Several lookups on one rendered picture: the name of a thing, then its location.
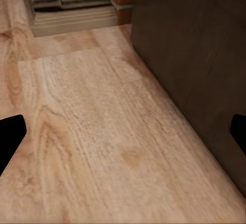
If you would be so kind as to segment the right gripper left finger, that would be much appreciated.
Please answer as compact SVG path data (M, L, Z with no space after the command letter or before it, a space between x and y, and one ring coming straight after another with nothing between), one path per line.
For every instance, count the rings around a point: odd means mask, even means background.
M0 176L26 133L22 114L0 120Z

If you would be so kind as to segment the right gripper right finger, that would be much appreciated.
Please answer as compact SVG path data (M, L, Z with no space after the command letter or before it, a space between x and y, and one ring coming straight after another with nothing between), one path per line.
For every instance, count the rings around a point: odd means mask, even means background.
M234 115L230 126L230 133L246 155L246 116Z

